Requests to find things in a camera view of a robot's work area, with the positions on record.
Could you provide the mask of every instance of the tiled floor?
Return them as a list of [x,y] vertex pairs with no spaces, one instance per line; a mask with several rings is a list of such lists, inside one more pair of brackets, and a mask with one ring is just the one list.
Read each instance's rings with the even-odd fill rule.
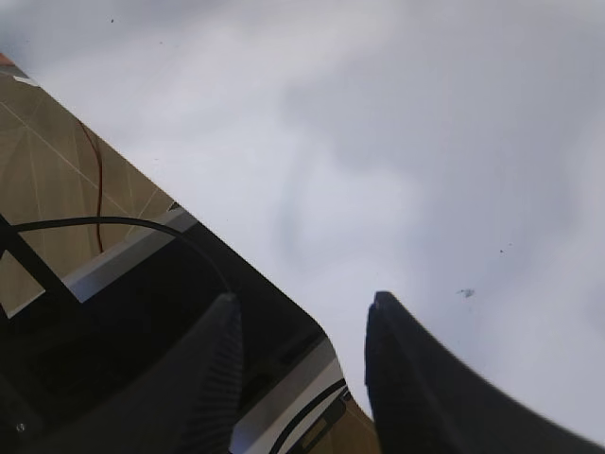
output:
[[[107,144],[100,149],[102,215],[156,218],[172,200]],[[0,75],[0,213],[11,223],[93,216],[98,189],[96,160],[78,121],[40,88]],[[130,227],[102,226],[105,250]],[[29,232],[26,241],[61,277],[99,250],[95,227]],[[0,304],[7,311],[42,289],[5,253],[0,259]]]
[[309,454],[380,454],[374,424],[351,399],[344,415]]

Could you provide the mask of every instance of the red wire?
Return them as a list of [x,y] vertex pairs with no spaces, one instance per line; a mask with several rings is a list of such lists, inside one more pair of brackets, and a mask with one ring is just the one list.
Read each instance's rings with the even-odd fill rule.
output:
[[[101,216],[101,205],[103,203],[103,160],[101,159],[101,153],[99,152],[98,148],[95,147],[95,144],[93,144],[93,139],[91,139],[91,136],[88,134],[88,131],[86,131],[86,128],[84,127],[82,122],[78,120],[78,123],[79,123],[79,126],[84,131],[84,135],[86,135],[86,138],[88,139],[88,143],[91,145],[91,148],[93,149],[93,152],[95,153],[96,167],[98,168],[98,191],[96,193],[96,215],[99,217],[99,216]],[[96,245],[98,246],[99,251],[103,252],[103,241],[101,240],[101,225],[97,224],[95,229],[96,229]]]

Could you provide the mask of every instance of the black cable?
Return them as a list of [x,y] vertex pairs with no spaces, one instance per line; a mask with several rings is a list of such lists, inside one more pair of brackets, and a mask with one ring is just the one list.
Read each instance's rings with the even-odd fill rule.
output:
[[210,256],[194,241],[189,239],[185,234],[179,232],[172,227],[162,225],[151,220],[138,219],[138,218],[123,218],[119,216],[94,216],[85,218],[64,218],[64,219],[52,219],[52,220],[37,220],[34,222],[24,222],[23,224],[15,224],[7,227],[7,229],[13,232],[30,232],[32,230],[42,229],[55,229],[59,227],[72,227],[75,225],[91,225],[91,224],[125,224],[125,225],[137,225],[148,229],[157,230],[165,234],[174,236],[178,240],[182,241],[185,245],[189,246],[196,253],[198,253],[210,266],[214,269],[218,278],[222,282],[225,289],[231,292],[229,282],[220,271],[216,263]]
[[315,407],[317,407],[321,402],[323,402],[325,399],[330,397],[333,393],[335,393],[340,388],[342,388],[343,386],[346,386],[346,385],[347,385],[347,383],[344,381],[344,378],[341,378],[339,381],[331,384],[325,390],[323,390],[321,393],[316,395],[311,402],[306,404],[302,408],[302,410],[300,410],[298,413],[296,413],[296,416],[294,416],[291,419],[291,421],[289,423],[287,423],[287,426],[285,426],[284,430],[282,430],[282,433],[280,433],[280,436],[277,437],[277,440],[275,440],[275,443],[273,444],[273,447],[268,452],[268,454],[278,454],[278,452],[284,445],[285,440],[287,440],[287,437],[289,437],[290,434],[292,433],[292,430],[294,430],[297,427],[297,425],[300,424],[301,421],[311,411],[313,411],[315,409]]

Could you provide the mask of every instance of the beige tile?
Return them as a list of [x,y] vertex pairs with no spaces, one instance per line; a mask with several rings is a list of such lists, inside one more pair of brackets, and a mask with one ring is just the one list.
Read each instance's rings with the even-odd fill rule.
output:
[[[29,133],[40,213],[43,219],[86,216],[81,176],[35,134]],[[60,277],[95,255],[87,227],[43,231],[44,261]]]
[[0,213],[11,223],[40,217],[25,129],[0,133]]
[[378,454],[375,434],[349,411],[330,429],[334,454]]
[[0,75],[0,102],[6,104],[24,120],[28,120],[47,94],[39,87],[17,82],[10,76]]
[[309,454],[334,454],[330,432],[326,433],[321,440],[313,446],[313,449],[309,451]]
[[26,123],[73,167],[79,168],[74,142],[76,119],[55,99],[44,93],[38,109]]
[[[39,219],[25,129],[0,132],[0,213],[13,224]],[[27,232],[23,238],[43,254],[42,232]],[[12,255],[4,253],[0,259],[0,304],[6,311],[30,301],[42,290]]]
[[[105,142],[89,132],[93,144],[101,154],[103,165],[103,194],[121,208],[121,215],[132,216],[132,196],[129,173],[131,165]],[[95,151],[86,139],[79,124],[75,129],[76,152],[79,170],[95,185],[98,185],[98,165]]]
[[[162,189],[156,188],[151,195],[151,198],[147,201],[147,205],[143,211],[135,216],[141,219],[154,220],[168,211],[173,202],[174,201]],[[141,229],[143,229],[143,227],[130,227],[129,235],[138,232]]]
[[129,166],[129,183],[132,195],[132,215],[140,217],[147,208],[157,186],[134,166]]
[[[27,242],[31,246],[36,241],[42,240],[40,236],[30,234],[34,234],[34,232],[27,233]],[[5,312],[11,312],[42,292],[43,288],[40,284],[10,253],[4,252],[2,259],[0,259],[0,305],[2,305]]]
[[0,104],[0,131],[11,131],[23,126],[14,113],[11,113],[4,104]]
[[368,430],[374,430],[373,420],[370,419],[366,415],[366,413],[364,413],[364,411],[359,408],[359,406],[353,399],[347,402],[347,411],[352,414],[355,418],[357,418],[359,422],[363,424]]
[[[82,179],[82,196],[84,198],[86,216],[95,215],[97,195],[97,189]],[[104,197],[101,205],[101,216],[124,216],[124,212],[115,203]],[[100,233],[103,249],[107,251],[111,246],[124,240],[129,229],[128,225],[101,225]],[[95,253],[98,253],[95,226],[89,227],[88,231],[91,239],[91,248]]]

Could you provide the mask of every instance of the dust speck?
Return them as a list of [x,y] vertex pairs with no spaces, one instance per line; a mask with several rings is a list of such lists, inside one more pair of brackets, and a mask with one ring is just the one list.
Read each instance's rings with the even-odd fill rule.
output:
[[463,288],[462,290],[459,290],[456,292],[458,295],[462,295],[464,296],[464,298],[470,298],[475,294],[475,289],[474,288]]

